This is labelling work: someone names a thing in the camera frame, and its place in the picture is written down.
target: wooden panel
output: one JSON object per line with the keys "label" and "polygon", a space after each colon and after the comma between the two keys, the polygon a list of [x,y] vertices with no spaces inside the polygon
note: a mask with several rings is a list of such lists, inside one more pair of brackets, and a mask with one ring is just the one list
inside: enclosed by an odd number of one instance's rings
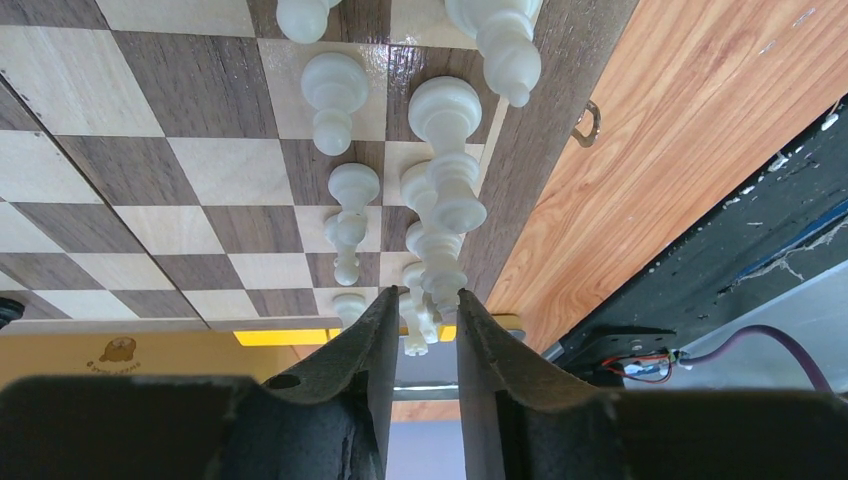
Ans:
{"label": "wooden panel", "polygon": [[249,290],[247,295],[261,317],[318,315],[312,289]]}
{"label": "wooden panel", "polygon": [[392,403],[392,422],[444,422],[450,420],[459,420],[459,400]]}
{"label": "wooden panel", "polygon": [[840,0],[642,2],[488,308],[551,345],[848,91],[846,30]]}
{"label": "wooden panel", "polygon": [[156,261],[182,290],[244,288],[226,255],[159,255]]}
{"label": "wooden panel", "polygon": [[[460,255],[467,288],[481,301],[492,291],[635,5],[635,0],[550,0],[542,6],[534,41],[542,77],[530,102],[506,114],[480,191],[489,216],[466,236]],[[547,256],[549,250],[546,245],[537,253]]]}
{"label": "wooden panel", "polygon": [[4,0],[0,25],[109,28],[96,0]]}
{"label": "wooden panel", "polygon": [[106,205],[18,203],[21,211],[68,253],[142,253]]}
{"label": "wooden panel", "polygon": [[117,290],[112,293],[142,318],[197,317],[197,312],[176,290]]}
{"label": "wooden panel", "polygon": [[233,206],[204,210],[227,253],[303,251],[292,207]]}
{"label": "wooden panel", "polygon": [[255,39],[113,35],[165,135],[276,137]]}
{"label": "wooden panel", "polygon": [[0,80],[0,130],[41,131],[20,103]]}
{"label": "wooden panel", "polygon": [[164,138],[58,137],[112,205],[199,205]]}
{"label": "wooden panel", "polygon": [[0,269],[16,282],[33,290],[102,288],[63,253],[2,253]]}

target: chess piece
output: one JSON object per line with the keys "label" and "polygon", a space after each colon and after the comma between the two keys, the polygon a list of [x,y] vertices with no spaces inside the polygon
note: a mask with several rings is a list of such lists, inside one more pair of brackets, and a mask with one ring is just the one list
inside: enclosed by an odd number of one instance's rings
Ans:
{"label": "chess piece", "polygon": [[338,255],[333,261],[336,270],[333,276],[339,285],[349,287],[359,280],[359,259],[356,258],[356,244],[347,244],[338,237],[339,216],[333,215],[324,222],[324,237],[336,247]]}
{"label": "chess piece", "polygon": [[361,163],[345,163],[330,174],[328,187],[342,206],[336,235],[342,243],[356,247],[365,239],[365,206],[380,193],[380,179]]}
{"label": "chess piece", "polygon": [[327,31],[330,9],[341,0],[277,0],[277,24],[290,40],[315,43]]}
{"label": "chess piece", "polygon": [[448,17],[477,41],[489,88],[523,107],[539,82],[542,58],[530,20],[542,0],[445,0]]}
{"label": "chess piece", "polygon": [[465,153],[465,141],[482,118],[480,98],[471,85],[458,78],[428,80],[409,102],[413,133],[436,154],[427,168],[427,179],[438,195],[432,222],[456,234],[474,230],[486,220],[486,207],[471,188],[480,175],[480,165]]}
{"label": "chess piece", "polygon": [[404,293],[399,298],[398,310],[400,316],[406,321],[407,335],[403,338],[403,353],[410,357],[425,355],[428,351],[427,342],[421,335],[418,325],[418,314],[409,293]]}
{"label": "chess piece", "polygon": [[312,120],[315,146],[325,155],[341,155],[350,147],[350,115],[368,99],[365,71],[346,55],[322,53],[306,65],[300,89],[306,101],[318,110]]}
{"label": "chess piece", "polygon": [[[416,222],[406,231],[406,247],[424,263],[421,286],[432,298],[439,317],[455,312],[459,305],[459,289],[468,283],[457,261],[462,238],[443,230],[428,232],[421,222]],[[426,306],[427,302],[422,299],[422,304]],[[426,310],[433,315],[431,321],[435,326],[441,318],[429,308]]]}
{"label": "chess piece", "polygon": [[403,284],[409,288],[409,294],[412,298],[412,305],[415,309],[415,314],[418,316],[418,330],[421,336],[428,344],[437,343],[439,341],[439,329],[436,328],[434,317],[438,315],[435,311],[435,305],[430,300],[428,305],[425,300],[424,285],[422,284],[422,275],[424,275],[424,263],[415,262],[403,268]]}
{"label": "chess piece", "polygon": [[342,330],[356,323],[367,306],[365,297],[355,293],[343,293],[333,299],[333,308],[342,321]]}

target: white debris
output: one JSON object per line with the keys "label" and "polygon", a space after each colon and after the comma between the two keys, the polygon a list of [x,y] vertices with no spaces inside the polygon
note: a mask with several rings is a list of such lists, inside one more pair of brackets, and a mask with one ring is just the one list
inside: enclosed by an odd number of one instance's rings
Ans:
{"label": "white debris", "polygon": [[771,162],[771,165],[769,165],[769,172],[776,172],[780,170],[788,161],[789,159],[786,158],[783,153],[777,152],[777,160]]}
{"label": "white debris", "polygon": [[822,132],[832,127],[836,121],[839,120],[838,113],[831,113],[824,119],[824,123],[822,123]]}

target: purple cable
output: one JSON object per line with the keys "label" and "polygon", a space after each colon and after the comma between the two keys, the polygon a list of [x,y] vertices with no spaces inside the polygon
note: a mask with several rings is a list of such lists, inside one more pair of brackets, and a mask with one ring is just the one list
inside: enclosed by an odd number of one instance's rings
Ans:
{"label": "purple cable", "polygon": [[692,366],[692,365],[700,365],[702,363],[707,363],[711,360],[715,360],[720,357],[726,351],[730,350],[731,347],[736,345],[742,337],[746,337],[748,335],[754,334],[762,334],[767,335],[778,342],[781,345],[786,347],[789,350],[789,353],[795,357],[795,360],[801,365],[801,368],[804,369],[804,373],[807,374],[807,378],[810,379],[810,383],[813,384],[813,387],[819,392],[829,392],[833,393],[833,390],[830,388],[830,384],[827,383],[827,379],[824,378],[824,374],[819,369],[819,366],[816,365],[813,357],[804,350],[804,347],[801,346],[800,343],[795,341],[794,338],[790,337],[786,332],[782,330],[778,330],[774,327],[768,325],[749,325],[747,327],[740,328],[736,331],[730,338],[727,339],[726,342],[721,344],[720,347],[713,350],[711,353],[708,353],[702,357],[697,358],[689,358],[689,359],[680,359],[679,364],[684,367]]}

